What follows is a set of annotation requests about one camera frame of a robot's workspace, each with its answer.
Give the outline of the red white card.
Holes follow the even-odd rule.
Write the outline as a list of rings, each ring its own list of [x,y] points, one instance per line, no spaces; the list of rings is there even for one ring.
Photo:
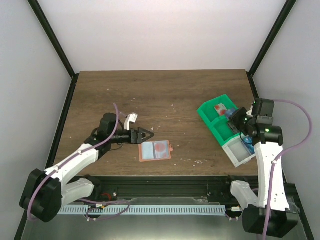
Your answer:
[[[228,109],[226,108],[226,106],[223,103],[216,104],[214,106],[214,109],[219,116],[224,116],[226,114],[226,112],[228,111]]]
[[[154,151],[156,159],[166,159],[169,156],[168,142],[167,141],[156,141],[154,143]]]

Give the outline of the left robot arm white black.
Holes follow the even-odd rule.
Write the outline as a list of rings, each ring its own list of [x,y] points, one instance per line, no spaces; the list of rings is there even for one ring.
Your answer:
[[[106,113],[83,144],[70,156],[45,170],[33,170],[25,184],[19,205],[30,221],[51,221],[64,206],[97,193],[98,184],[88,177],[72,182],[87,166],[97,162],[113,144],[139,145],[154,136],[144,128],[131,127],[138,118],[129,114],[121,122],[118,114]]]

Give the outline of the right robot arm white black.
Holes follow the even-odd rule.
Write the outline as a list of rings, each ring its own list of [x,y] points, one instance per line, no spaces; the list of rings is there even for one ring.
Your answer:
[[[290,209],[285,192],[282,158],[283,130],[273,124],[275,102],[256,98],[250,110],[236,110],[229,118],[236,129],[252,139],[258,166],[258,193],[250,184],[235,180],[230,192],[242,208],[245,232],[283,238],[298,224],[298,214]]]

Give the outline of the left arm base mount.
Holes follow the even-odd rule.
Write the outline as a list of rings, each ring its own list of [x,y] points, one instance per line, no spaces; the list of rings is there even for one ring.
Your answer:
[[[95,186],[90,196],[85,199],[94,202],[109,202],[118,199],[118,187],[115,185]]]

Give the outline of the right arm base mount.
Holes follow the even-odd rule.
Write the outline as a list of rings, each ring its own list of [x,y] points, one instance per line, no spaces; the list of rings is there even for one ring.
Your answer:
[[[236,198],[231,194],[231,184],[233,181],[248,180],[245,176],[215,176],[213,180],[208,180],[206,191],[209,202],[217,202],[220,204],[237,203]]]

